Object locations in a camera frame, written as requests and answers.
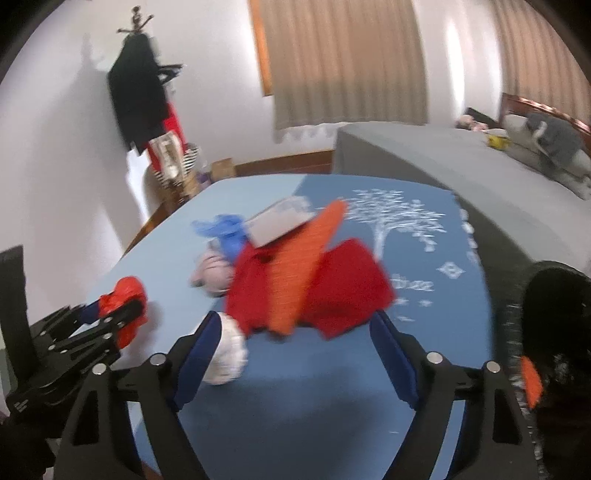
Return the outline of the orange foam net sleeve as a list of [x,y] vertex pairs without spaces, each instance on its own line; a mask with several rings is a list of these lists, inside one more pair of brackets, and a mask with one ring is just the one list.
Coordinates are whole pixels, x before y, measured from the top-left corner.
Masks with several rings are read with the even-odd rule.
[[311,281],[348,210],[344,200],[335,200],[280,243],[270,262],[270,315],[267,329],[288,336],[297,326]]

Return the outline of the pink paper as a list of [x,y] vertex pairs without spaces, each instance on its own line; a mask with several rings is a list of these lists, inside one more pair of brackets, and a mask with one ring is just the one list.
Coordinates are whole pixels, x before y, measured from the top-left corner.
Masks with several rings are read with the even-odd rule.
[[235,268],[221,253],[207,249],[197,262],[190,284],[202,287],[208,295],[219,297],[228,293],[235,278]]

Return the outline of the left beige curtain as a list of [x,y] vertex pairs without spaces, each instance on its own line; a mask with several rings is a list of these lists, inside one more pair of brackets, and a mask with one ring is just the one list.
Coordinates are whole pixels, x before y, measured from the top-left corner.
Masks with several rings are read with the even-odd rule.
[[263,1],[276,129],[428,120],[410,1]]

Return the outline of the folded grey duvet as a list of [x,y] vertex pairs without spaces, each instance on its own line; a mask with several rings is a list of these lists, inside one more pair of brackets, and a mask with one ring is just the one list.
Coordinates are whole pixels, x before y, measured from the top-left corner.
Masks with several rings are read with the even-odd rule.
[[501,122],[511,141],[506,153],[582,200],[590,199],[590,156],[566,120],[543,113],[509,114]]

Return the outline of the beige curtain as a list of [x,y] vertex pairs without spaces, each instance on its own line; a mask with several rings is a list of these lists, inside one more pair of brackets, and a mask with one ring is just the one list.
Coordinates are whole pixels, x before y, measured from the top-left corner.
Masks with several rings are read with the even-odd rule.
[[526,1],[492,3],[503,91],[590,122],[590,83],[550,23]]
[[276,129],[428,120],[410,1],[263,1]]

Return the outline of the white cardboard box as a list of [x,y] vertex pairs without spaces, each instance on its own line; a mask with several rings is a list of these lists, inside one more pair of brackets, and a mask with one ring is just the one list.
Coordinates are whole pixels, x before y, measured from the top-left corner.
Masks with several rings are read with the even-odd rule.
[[249,242],[256,248],[287,235],[315,217],[311,203],[304,196],[290,196],[276,201],[243,224]]

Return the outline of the blue plastic bag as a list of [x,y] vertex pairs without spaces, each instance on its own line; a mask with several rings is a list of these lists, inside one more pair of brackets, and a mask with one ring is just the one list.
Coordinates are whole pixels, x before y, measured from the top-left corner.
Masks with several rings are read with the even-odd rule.
[[235,263],[247,243],[245,219],[239,215],[216,215],[211,221],[195,220],[191,227],[197,235],[211,239],[215,249],[230,263]]

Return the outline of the blue tree-print tablecloth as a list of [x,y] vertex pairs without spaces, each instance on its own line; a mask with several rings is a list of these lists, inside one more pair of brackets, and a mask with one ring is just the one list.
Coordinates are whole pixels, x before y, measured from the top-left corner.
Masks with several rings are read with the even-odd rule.
[[204,385],[180,413],[212,479],[380,479],[414,413],[398,398],[370,340],[377,284],[363,267],[376,258],[394,288],[388,316],[428,351],[480,367],[491,355],[490,302],[467,216],[447,190],[401,180],[342,175],[269,175],[224,180],[181,207],[89,292],[138,278],[149,319],[124,351],[135,366],[167,351],[224,302],[190,285],[206,241],[200,221],[252,217],[291,195],[312,209],[346,201],[301,325],[246,341],[235,381]]

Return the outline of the dark grey blanket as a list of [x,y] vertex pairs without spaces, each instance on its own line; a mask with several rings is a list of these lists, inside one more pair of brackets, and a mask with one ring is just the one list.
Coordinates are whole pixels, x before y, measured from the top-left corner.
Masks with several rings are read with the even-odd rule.
[[576,178],[590,175],[590,159],[578,132],[567,122],[541,113],[527,115],[526,125],[538,148],[542,172],[567,172]]

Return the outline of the red plastic bag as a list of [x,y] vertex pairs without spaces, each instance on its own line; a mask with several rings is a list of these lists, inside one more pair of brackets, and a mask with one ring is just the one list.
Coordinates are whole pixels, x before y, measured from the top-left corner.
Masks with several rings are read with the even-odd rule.
[[147,295],[143,284],[137,277],[123,277],[117,281],[110,293],[101,295],[98,300],[100,318],[128,307],[133,302],[138,303],[140,307],[135,308],[132,312],[132,320],[116,334],[116,343],[120,350],[133,341],[139,327],[147,322]]

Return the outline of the red cloth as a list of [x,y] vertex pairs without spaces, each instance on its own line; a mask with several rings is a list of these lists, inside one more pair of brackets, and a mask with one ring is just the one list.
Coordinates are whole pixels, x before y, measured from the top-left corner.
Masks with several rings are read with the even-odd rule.
[[[245,336],[269,330],[270,262],[280,243],[246,246],[235,264],[224,312],[238,322]],[[376,311],[388,309],[394,299],[383,267],[362,242],[349,239],[322,256],[297,326],[311,326],[332,339],[366,323]]]

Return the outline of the white tissue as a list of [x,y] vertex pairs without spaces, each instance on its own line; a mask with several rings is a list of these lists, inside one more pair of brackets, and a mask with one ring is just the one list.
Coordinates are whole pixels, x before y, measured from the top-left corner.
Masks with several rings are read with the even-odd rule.
[[204,373],[204,382],[214,386],[228,384],[242,376],[249,357],[245,335],[238,322],[222,312],[218,312],[218,316],[221,318],[221,340]]

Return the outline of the beige tote bag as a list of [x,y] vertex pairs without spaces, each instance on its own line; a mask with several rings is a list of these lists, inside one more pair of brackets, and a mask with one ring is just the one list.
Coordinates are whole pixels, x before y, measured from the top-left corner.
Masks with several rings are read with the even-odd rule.
[[180,185],[184,181],[183,156],[184,150],[179,137],[174,131],[149,141],[156,163],[152,164],[156,177],[161,184]]

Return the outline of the yellow plush toy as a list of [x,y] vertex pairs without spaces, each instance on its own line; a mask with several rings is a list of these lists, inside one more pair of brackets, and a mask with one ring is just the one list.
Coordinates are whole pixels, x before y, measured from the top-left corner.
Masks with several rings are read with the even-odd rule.
[[487,135],[487,145],[495,150],[505,151],[511,144],[511,140],[506,136]]

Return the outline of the right beige curtain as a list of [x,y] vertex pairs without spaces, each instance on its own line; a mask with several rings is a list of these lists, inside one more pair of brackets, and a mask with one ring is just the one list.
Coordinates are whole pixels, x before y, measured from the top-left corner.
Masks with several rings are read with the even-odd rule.
[[590,83],[550,23],[526,1],[492,3],[503,91],[590,122]]

